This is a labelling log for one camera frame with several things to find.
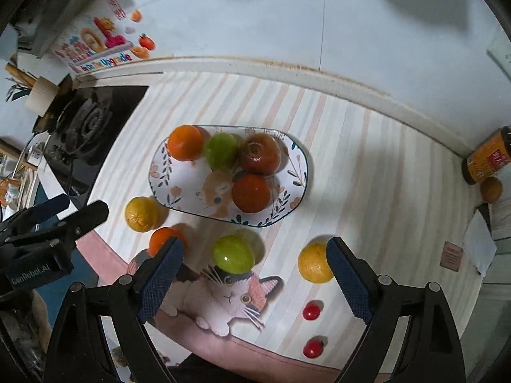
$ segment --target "orange jar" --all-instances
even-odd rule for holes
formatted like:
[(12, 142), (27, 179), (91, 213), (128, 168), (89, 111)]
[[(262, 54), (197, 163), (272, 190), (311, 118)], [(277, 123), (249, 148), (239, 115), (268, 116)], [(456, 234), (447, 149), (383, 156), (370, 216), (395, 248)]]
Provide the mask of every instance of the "orange jar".
[(480, 183), (511, 162), (511, 128), (504, 126), (461, 163), (463, 178)]

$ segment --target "metal screw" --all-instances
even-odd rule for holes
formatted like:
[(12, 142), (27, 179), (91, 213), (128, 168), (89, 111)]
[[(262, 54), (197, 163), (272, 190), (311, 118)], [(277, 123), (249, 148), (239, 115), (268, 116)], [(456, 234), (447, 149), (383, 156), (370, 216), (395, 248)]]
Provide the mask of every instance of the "metal screw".
[(430, 282), (429, 283), (429, 289), (433, 292), (438, 292), (440, 290), (440, 285), (438, 285), (436, 282)]
[(73, 285), (70, 286), (71, 292), (78, 292), (82, 289), (82, 284), (79, 282), (75, 282)]
[(378, 282), (382, 285), (390, 285), (392, 284), (392, 279), (387, 275), (380, 275), (378, 277)]
[(133, 280), (133, 277), (131, 275), (123, 275), (119, 278), (119, 284), (121, 285), (128, 285)]

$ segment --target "striped tablecloth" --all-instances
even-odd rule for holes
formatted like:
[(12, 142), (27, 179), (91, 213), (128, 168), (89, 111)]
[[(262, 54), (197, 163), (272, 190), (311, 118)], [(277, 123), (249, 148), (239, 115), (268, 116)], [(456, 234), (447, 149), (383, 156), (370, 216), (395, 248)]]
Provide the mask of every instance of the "striped tablecloth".
[[(479, 204), (477, 188), (460, 172), (461, 159), (429, 137), (396, 120), (320, 92), (249, 76), (167, 73), (148, 90), (116, 140), (90, 200), (102, 199), (111, 211), (97, 229), (125, 261), (148, 245), (151, 233), (135, 233), (124, 222), (124, 207), (134, 196), (150, 195), (147, 175), (158, 144), (181, 124), (246, 125), (284, 131), (309, 155), (307, 194), (282, 221), (257, 234), (265, 254), (256, 265), (260, 276), (284, 280), (277, 299), (263, 311), (258, 331), (249, 321), (231, 326), (241, 340), (285, 357), (342, 368), (364, 330), (335, 280), (315, 285), (296, 266), (311, 240), (340, 235), (376, 273), (397, 283), (441, 284), (458, 331), (463, 332), (474, 307), (481, 277), (467, 258), (459, 272), (439, 266), (444, 242), (461, 245)], [(213, 242), (240, 225), (171, 211), (165, 223), (184, 223), (191, 252), (186, 263), (200, 271)], [(303, 321), (307, 302), (324, 303), (321, 316)], [(406, 321), (400, 321), (382, 371), (391, 371)], [(301, 353), (316, 335), (328, 344), (317, 359)]]

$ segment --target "gas stove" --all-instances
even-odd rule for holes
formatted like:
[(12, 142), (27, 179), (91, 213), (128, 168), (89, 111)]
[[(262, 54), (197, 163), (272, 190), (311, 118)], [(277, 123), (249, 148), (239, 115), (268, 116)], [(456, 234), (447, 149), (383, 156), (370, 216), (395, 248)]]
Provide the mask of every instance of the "gas stove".
[(78, 89), (60, 115), (44, 157), (77, 208), (90, 191), (114, 141), (147, 91), (147, 86)]

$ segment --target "floral plate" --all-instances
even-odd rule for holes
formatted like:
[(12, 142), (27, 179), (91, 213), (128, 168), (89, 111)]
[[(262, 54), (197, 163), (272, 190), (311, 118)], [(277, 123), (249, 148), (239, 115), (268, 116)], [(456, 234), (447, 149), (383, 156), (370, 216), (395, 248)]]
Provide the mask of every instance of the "floral plate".
[(154, 154), (149, 170), (149, 185), (156, 200), (169, 209), (253, 227), (273, 225), (291, 213), (307, 189), (309, 168), (303, 150), (277, 130), (246, 126), (196, 125), (204, 136), (227, 132), (240, 141), (255, 133), (271, 135), (282, 150), (282, 164), (268, 177), (271, 203), (259, 213), (244, 213), (231, 197), (233, 178), (241, 171), (212, 171), (201, 157), (195, 161), (177, 161), (167, 152), (167, 139)]

